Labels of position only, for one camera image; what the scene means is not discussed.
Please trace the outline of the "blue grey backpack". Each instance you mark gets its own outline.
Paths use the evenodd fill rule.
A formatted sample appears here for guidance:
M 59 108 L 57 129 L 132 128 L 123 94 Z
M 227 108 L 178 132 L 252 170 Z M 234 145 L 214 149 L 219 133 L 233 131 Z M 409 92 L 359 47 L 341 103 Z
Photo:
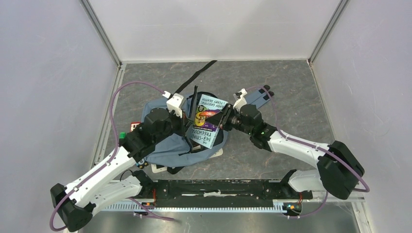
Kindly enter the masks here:
M 183 83 L 178 90 L 182 91 L 187 87 L 194 79 L 196 79 L 202 72 L 206 71 L 210 66 L 212 66 L 217 60 L 212 60 L 207 63 L 202 69 L 196 71 L 185 83 Z M 264 85 L 263 88 L 258 91 L 248 94 L 246 96 L 247 103 L 254 104 L 257 108 L 265 105 L 269 101 L 267 93 L 268 91 L 272 97 L 274 93 L 270 91 L 269 85 Z M 214 94 L 209 92 L 197 92 L 196 104 L 198 104 L 200 96 L 202 94 L 207 94 L 212 97 L 216 97 Z M 186 95 L 186 102 L 183 105 L 184 110 L 191 110 L 192 108 L 192 95 Z M 148 102 L 143 110 L 141 122 L 143 122 L 144 117 L 154 108 L 166 108 L 166 99 L 157 99 Z M 183 167 L 190 166 L 210 158 L 213 154 L 223 148 L 228 139 L 228 131 L 219 130 L 215 144 L 213 148 L 208 149 L 201 146 L 188 137 L 181 137 L 179 135 L 173 134 L 166 138 L 162 142 L 156 145 L 154 152 L 144 158 L 149 164 L 161 165 L 167 167 L 167 171 L 170 174 L 176 174 Z

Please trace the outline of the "light blue treehouse book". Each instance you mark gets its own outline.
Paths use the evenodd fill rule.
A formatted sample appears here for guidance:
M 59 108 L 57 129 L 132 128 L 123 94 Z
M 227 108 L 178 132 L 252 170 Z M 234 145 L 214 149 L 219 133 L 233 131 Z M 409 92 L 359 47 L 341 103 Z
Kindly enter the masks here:
M 213 148 L 219 128 L 207 119 L 219 113 L 227 102 L 216 97 L 202 94 L 195 109 L 194 123 L 190 132 L 190 139 L 208 149 Z

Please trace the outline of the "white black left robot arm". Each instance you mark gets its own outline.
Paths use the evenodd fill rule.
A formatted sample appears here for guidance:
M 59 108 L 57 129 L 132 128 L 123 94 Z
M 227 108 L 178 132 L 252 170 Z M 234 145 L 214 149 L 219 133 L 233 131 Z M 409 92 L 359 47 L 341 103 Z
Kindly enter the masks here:
M 101 162 L 76 180 L 51 189 L 54 210 L 49 225 L 52 231 L 83 228 L 101 209 L 122 199 L 151 195 L 153 185 L 138 178 L 109 182 L 136 162 L 154 152 L 157 144 L 171 135 L 184 136 L 189 120 L 182 110 L 154 108 Z

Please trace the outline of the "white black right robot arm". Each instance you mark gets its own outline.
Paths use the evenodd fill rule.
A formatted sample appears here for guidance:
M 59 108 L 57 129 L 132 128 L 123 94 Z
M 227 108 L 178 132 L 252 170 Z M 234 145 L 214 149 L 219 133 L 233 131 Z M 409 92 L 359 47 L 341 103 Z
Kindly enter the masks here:
M 222 130 L 249 135 L 259 149 L 282 153 L 311 165 L 313 170 L 292 170 L 284 177 L 280 190 L 287 198 L 303 191 L 320 190 L 346 200 L 353 191 L 370 190 L 362 178 L 363 166 L 343 142 L 317 143 L 287 134 L 266 123 L 261 112 L 251 104 L 239 110 L 227 104 L 208 121 Z

